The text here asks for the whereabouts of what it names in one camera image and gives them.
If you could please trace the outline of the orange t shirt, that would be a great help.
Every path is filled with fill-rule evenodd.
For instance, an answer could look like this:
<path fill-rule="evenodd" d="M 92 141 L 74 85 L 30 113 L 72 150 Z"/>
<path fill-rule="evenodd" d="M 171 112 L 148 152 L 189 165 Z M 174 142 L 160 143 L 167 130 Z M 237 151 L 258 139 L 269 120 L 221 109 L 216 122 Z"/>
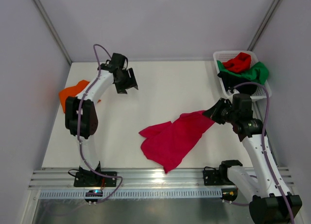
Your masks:
<path fill-rule="evenodd" d="M 76 85 L 67 87 L 59 92 L 59 100 L 63 109 L 63 113 L 66 112 L 66 99 L 68 97 L 76 97 L 80 92 L 82 92 L 86 86 L 89 84 L 87 80 L 81 80 Z"/>

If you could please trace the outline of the magenta t shirt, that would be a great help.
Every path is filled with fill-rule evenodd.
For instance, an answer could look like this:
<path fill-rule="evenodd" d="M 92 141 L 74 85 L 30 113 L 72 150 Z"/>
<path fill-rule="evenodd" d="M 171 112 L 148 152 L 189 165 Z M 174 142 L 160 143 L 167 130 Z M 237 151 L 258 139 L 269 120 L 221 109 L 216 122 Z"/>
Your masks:
<path fill-rule="evenodd" d="M 145 138 L 141 150 L 148 160 L 163 167 L 168 174 L 182 162 L 202 135 L 215 122 L 202 111 L 183 113 L 175 121 L 149 126 L 139 132 Z"/>

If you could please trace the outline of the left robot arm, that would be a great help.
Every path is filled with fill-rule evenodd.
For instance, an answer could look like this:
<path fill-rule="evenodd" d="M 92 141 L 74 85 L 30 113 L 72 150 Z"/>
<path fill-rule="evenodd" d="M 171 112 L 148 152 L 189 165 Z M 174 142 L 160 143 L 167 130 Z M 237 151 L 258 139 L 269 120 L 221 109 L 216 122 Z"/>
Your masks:
<path fill-rule="evenodd" d="M 82 165 L 77 169 L 75 187 L 116 187 L 120 178 L 116 172 L 103 172 L 95 158 L 94 134 L 98 128 L 95 109 L 101 95 L 111 85 L 118 94 L 130 88 L 138 88 L 132 68 L 128 68 L 126 56 L 113 53 L 105 63 L 98 64 L 97 76 L 91 81 L 80 81 L 76 86 L 59 93 L 65 113 L 65 127 L 79 144 Z M 143 154 L 168 173 L 175 169 L 215 122 L 203 115 L 203 111 L 181 114 L 174 122 L 168 121 L 139 131 L 145 138 L 141 145 Z"/>

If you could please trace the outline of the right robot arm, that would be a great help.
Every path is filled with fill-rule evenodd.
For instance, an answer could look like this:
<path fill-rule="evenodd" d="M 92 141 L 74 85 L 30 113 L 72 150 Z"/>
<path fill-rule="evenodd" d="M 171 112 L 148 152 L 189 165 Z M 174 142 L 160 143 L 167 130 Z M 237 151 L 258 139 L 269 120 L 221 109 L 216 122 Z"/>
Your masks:
<path fill-rule="evenodd" d="M 220 123 L 230 123 L 246 149 L 257 180 L 236 164 L 227 168 L 233 182 L 249 202 L 249 213 L 256 224 L 293 224 L 302 207 L 299 195 L 293 195 L 274 162 L 264 123 L 253 117 L 249 95 L 235 94 L 233 100 L 221 98 L 215 115 Z"/>

